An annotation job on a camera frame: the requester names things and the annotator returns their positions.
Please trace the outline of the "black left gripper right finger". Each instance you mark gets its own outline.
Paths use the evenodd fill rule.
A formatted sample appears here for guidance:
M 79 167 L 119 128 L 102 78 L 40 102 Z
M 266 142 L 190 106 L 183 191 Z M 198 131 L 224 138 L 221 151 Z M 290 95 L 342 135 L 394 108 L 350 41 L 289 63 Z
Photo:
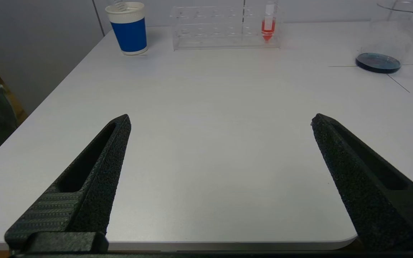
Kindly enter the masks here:
M 335 119 L 311 122 L 318 148 L 368 251 L 413 251 L 413 181 Z

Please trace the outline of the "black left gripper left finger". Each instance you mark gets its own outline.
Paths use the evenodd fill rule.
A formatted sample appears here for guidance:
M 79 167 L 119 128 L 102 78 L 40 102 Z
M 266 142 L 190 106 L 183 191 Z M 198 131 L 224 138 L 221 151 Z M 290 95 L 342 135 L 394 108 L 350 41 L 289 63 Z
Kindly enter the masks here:
M 127 114 L 111 120 L 6 231 L 9 248 L 36 232 L 106 233 L 130 133 Z

